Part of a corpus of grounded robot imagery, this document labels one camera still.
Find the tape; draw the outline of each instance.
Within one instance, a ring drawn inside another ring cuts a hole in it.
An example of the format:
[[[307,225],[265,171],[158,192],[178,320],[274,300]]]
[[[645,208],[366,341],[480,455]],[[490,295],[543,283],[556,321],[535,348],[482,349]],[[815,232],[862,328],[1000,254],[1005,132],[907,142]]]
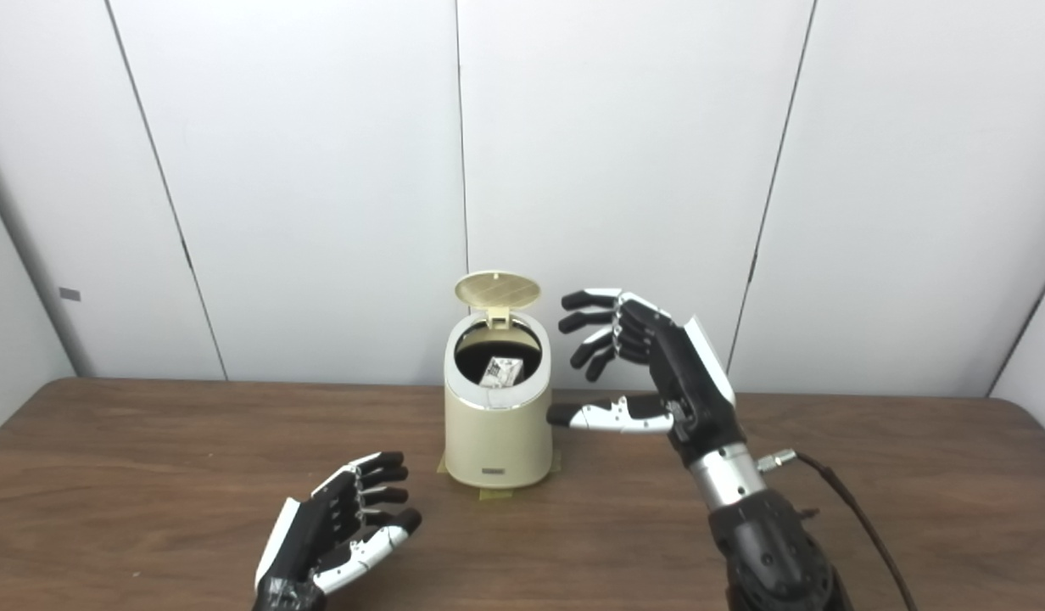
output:
[[[491,501],[495,499],[510,499],[511,495],[514,495],[515,491],[511,488],[503,491],[490,491],[488,488],[481,488],[479,494],[477,494],[477,499],[480,501]]]

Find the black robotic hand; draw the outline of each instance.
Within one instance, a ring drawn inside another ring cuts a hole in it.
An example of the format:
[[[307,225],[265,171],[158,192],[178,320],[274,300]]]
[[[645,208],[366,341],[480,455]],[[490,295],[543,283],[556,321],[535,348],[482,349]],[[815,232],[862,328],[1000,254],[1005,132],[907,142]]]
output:
[[[620,357],[646,365],[657,394],[604,405],[550,407],[558,426],[667,432],[710,508],[710,530],[727,560],[729,609],[843,611],[851,608],[836,570],[802,527],[802,514],[764,484],[762,471],[790,456],[757,464],[737,424],[735,392],[700,321],[675,324],[666,310],[620,289],[584,289],[561,301],[573,313],[562,333],[601,328],[572,355],[596,380]]]
[[[621,397],[611,405],[554,405],[549,422],[620,432],[669,432],[686,467],[717,448],[743,444],[735,392],[697,318],[684,326],[638,295],[621,289],[583,289],[561,301],[572,314],[561,333],[588,324],[601,328],[580,344],[572,367],[587,366],[600,378],[611,360],[647,365],[657,395]]]
[[[255,571],[252,611],[322,611],[327,596],[401,545],[421,515],[371,507],[409,500],[405,491],[381,486],[409,476],[402,461],[402,452],[376,452],[338,469],[307,500],[286,499]],[[366,526],[374,528],[354,538]]]

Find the open lid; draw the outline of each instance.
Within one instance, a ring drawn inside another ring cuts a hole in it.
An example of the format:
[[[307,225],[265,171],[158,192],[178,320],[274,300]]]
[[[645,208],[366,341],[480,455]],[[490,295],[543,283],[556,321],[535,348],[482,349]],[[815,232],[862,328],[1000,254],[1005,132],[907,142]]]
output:
[[[541,289],[525,276],[490,269],[463,276],[456,285],[456,295],[465,305],[487,310],[492,326],[494,321],[507,322],[509,310],[522,309],[537,301]]]

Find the black cable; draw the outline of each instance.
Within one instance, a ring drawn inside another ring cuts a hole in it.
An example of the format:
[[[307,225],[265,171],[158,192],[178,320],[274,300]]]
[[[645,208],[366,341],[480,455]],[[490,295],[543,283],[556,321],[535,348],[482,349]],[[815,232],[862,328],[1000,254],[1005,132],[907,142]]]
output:
[[[823,464],[817,462],[813,456],[806,455],[802,452],[796,452],[798,460],[809,465],[813,468],[821,477],[825,478],[825,483],[828,483],[832,487],[833,491],[843,499],[843,502],[847,503],[851,511],[855,512],[855,517],[861,522],[862,528],[865,528],[865,534],[868,535],[870,541],[873,541],[873,546],[876,547],[876,551],[881,555],[881,559],[884,560],[884,564],[888,568],[888,572],[891,573],[891,579],[896,581],[896,586],[899,588],[899,594],[903,596],[903,604],[907,606],[908,611],[918,611],[918,604],[914,604],[914,598],[911,595],[910,589],[907,588],[907,582],[903,580],[902,573],[899,572],[899,566],[896,565],[896,561],[892,560],[891,554],[888,554],[888,548],[884,546],[884,542],[881,539],[881,535],[876,533],[876,528],[873,526],[870,521],[868,521],[865,512],[858,507],[858,501],[855,499],[855,495],[851,494],[847,487],[844,487],[843,483],[840,481],[840,477],[836,475],[836,472],[832,471],[832,468],[825,467]]]

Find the trash can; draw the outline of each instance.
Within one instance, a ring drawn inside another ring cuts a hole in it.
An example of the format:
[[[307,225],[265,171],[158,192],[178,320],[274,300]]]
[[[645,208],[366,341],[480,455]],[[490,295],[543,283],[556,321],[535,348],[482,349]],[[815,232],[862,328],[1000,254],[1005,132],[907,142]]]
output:
[[[459,483],[517,488],[552,467],[549,335],[519,309],[541,290],[529,278],[477,272],[456,295],[472,313],[458,322],[444,353],[444,464]]]

